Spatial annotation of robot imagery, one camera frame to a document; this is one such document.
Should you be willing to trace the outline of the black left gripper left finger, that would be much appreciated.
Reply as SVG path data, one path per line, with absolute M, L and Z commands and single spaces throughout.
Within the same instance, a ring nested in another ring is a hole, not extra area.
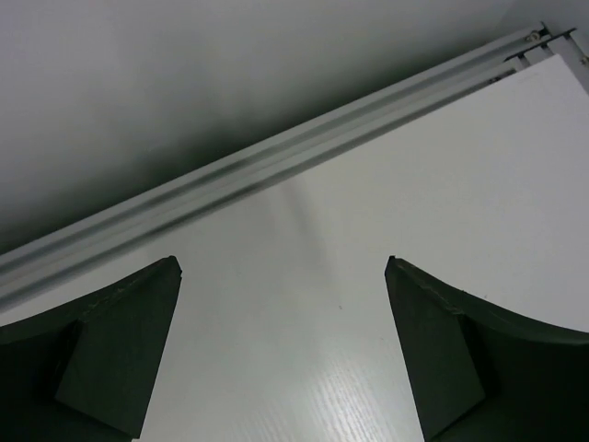
M 2 440 L 139 438 L 181 279 L 169 256 L 2 326 Z

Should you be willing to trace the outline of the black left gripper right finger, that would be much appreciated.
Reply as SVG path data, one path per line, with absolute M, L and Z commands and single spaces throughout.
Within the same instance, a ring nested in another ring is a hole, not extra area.
M 501 308 L 397 257 L 385 278 L 425 440 L 587 440 L 587 333 Z

